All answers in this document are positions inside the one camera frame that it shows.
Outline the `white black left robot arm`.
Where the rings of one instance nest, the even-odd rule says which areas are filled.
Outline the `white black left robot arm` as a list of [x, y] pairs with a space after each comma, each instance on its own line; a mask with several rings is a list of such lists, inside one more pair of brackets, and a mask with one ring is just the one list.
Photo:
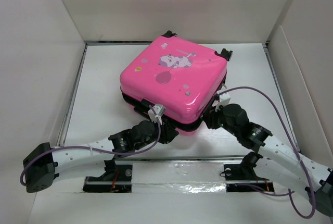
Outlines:
[[178, 134], [167, 121], [144, 120], [130, 129], [88, 144], [52, 147], [48, 142], [41, 143], [22, 161], [19, 181], [28, 193], [40, 192], [55, 180], [63, 179], [66, 170], [90, 163], [100, 165], [98, 174], [108, 181], [116, 175], [115, 166], [110, 164], [113, 159], [145, 153], [158, 143], [169, 144]]

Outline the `pink kids suitcase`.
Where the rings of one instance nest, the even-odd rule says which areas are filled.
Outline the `pink kids suitcase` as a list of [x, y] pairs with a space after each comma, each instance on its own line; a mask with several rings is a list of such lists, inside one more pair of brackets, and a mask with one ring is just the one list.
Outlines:
[[121, 72], [122, 96], [144, 117], [149, 105], [161, 104], [164, 118], [173, 127], [196, 131], [214, 94], [225, 83], [232, 54], [231, 50], [217, 52], [167, 31]]

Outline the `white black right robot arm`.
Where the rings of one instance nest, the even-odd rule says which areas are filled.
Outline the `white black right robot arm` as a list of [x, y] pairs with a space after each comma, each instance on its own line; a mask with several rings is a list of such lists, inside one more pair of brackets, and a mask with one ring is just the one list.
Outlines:
[[212, 108], [203, 120], [210, 129], [225, 129], [250, 150], [240, 166], [243, 177], [277, 182], [303, 196], [318, 212], [332, 217], [331, 168], [296, 153], [271, 131], [251, 122], [237, 104]]

